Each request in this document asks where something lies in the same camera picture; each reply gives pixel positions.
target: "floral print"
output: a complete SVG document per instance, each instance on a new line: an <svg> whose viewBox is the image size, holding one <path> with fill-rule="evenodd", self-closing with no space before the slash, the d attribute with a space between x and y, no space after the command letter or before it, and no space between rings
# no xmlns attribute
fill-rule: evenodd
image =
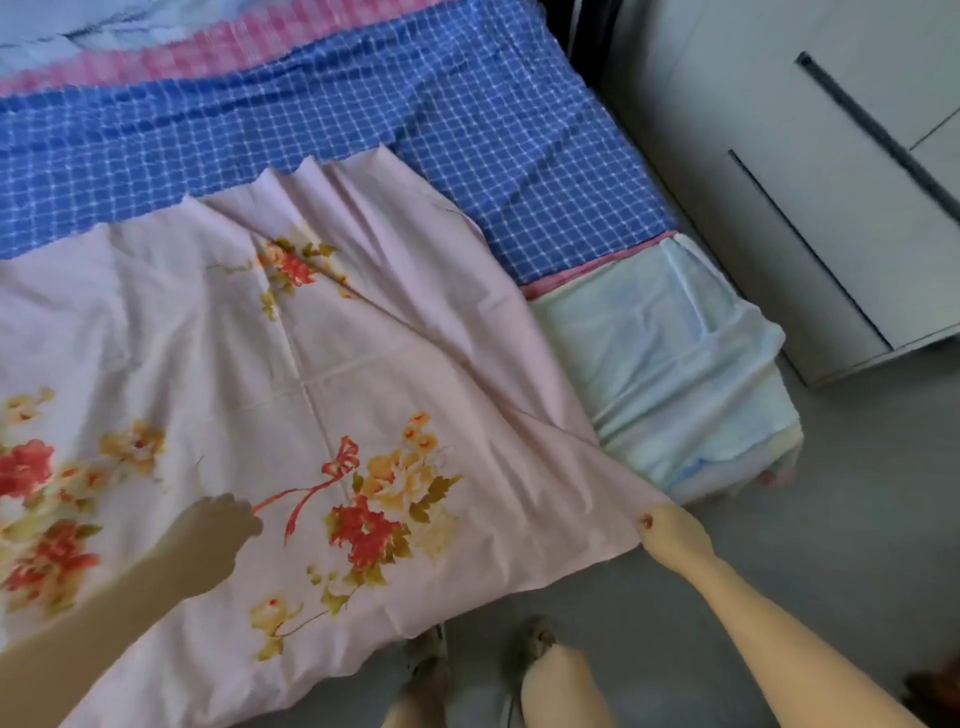
<svg viewBox="0 0 960 728"><path fill-rule="evenodd" d="M163 452L163 430L136 420L128 430L108 432L101 437L100 452L116 458L124 473L149 475L156 466L156 457Z"/></svg>
<svg viewBox="0 0 960 728"><path fill-rule="evenodd" d="M443 449L434 433L424 431L429 422L426 412L413 415L400 432L401 447L371 457L366 473L360 467L360 447L351 438L343 437L336 457L321 467L327 480L312 488L281 491L254 507L257 512L292 493L306 493L287 520L286 544L296 530L306 501L351 475L352 495L348 502L333 506L324 517L327 543L348 549L348 568L323 573L315 565L307 567L310 584L321 590L323 609L293 629L284 632L281 626L296 617L300 609L290 613L284 597L272 595L254 607L252 627L267 636L266 645L254 655L256 660L282 654L284 638L314 619L337 615L347 608L357 590L385 586L385 567L395 565L399 559L412 558L415 550L431 560L439 559L453 542L458 519L443 505L443 500L461 476L440 474ZM267 614L275 615L274 620L265 621Z"/></svg>
<svg viewBox="0 0 960 728"><path fill-rule="evenodd" d="M263 632L266 644L256 653L259 661L269 660L283 652L283 637L278 636L280 628L303 611L301 604L293 612L283 595L270 595L250 610L250 624L253 629Z"/></svg>
<svg viewBox="0 0 960 728"><path fill-rule="evenodd" d="M7 426L23 425L40 416L39 406L54 398L50 387L41 387L36 396L22 394L10 397L4 403L3 419Z"/></svg>
<svg viewBox="0 0 960 728"><path fill-rule="evenodd" d="M100 563L95 553L85 552L84 542L100 526L60 520L50 526L39 541L13 562L2 582L10 595L9 608L21 609L40 601L48 616L73 606L83 583L84 570Z"/></svg>
<svg viewBox="0 0 960 728"><path fill-rule="evenodd" d="M340 296L356 298L348 286L347 274L337 270L332 257L339 250L321 241L306 221L291 228L286 237L267 240L256 255L243 265L215 265L228 275L246 273L262 268L268 288L260 294L261 310L271 321L276 321L277 294L295 296L297 289L316 283L316 276L324 276L337 283Z"/></svg>
<svg viewBox="0 0 960 728"><path fill-rule="evenodd" d="M351 564L360 571L369 569L383 555L402 524L390 521L383 513L370 510L368 501L357 496L351 506L336 506L327 516L330 545L350 544Z"/></svg>
<svg viewBox="0 0 960 728"><path fill-rule="evenodd" d="M15 445L0 455L0 496L29 497L50 479L54 449L42 440Z"/></svg>
<svg viewBox="0 0 960 728"><path fill-rule="evenodd" d="M0 597L15 611L38 606L51 617L73 606L88 570L100 556L87 541L100 532L91 522L96 497L113 480L130 474L152 477L163 452L163 430L143 421L100 439L100 460L65 460L39 438L8 444L8 428L42 416L55 392L6 400L0 428L0 505L18 514L0 521Z"/></svg>

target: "drawer handle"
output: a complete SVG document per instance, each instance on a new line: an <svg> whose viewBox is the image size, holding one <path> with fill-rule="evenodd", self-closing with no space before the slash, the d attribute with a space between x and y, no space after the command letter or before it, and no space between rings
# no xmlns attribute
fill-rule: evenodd
<svg viewBox="0 0 960 728"><path fill-rule="evenodd" d="M886 152L890 159L896 162L903 171L910 175L917 186L923 190L940 208L960 225L960 201L933 177L903 146L887 132L883 126L861 107L853 97L836 82L826 69L803 51L797 57L797 65L802 68L813 82L847 113L850 119L860 127L880 149Z"/></svg>

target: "hand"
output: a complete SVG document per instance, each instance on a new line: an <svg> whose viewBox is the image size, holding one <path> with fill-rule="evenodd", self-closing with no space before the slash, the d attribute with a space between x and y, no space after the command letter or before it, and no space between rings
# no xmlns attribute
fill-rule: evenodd
<svg viewBox="0 0 960 728"><path fill-rule="evenodd" d="M150 555L174 578L182 598L198 596L233 573L240 546L262 531L245 500L203 497L177 516Z"/></svg>
<svg viewBox="0 0 960 728"><path fill-rule="evenodd" d="M686 579L716 559L703 525L679 505L653 506L640 517L638 527L650 555Z"/></svg>

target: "blue plaid fabric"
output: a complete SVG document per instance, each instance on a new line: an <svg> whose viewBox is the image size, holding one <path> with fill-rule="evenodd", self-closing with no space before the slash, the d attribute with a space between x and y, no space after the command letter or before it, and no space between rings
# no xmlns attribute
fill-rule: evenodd
<svg viewBox="0 0 960 728"><path fill-rule="evenodd" d="M250 71L0 100L0 256L379 143L518 284L673 227L529 0L449 0Z"/></svg>

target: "light blue fabric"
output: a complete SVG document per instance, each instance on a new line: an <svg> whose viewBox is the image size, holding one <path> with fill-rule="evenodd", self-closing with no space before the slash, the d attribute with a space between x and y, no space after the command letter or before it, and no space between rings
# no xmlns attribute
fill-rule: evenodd
<svg viewBox="0 0 960 728"><path fill-rule="evenodd" d="M667 493L778 433L800 434L774 365L782 330L683 235L531 307L604 451Z"/></svg>
<svg viewBox="0 0 960 728"><path fill-rule="evenodd" d="M289 0L5 0L0 76L85 50L134 50L183 40L241 12Z"/></svg>

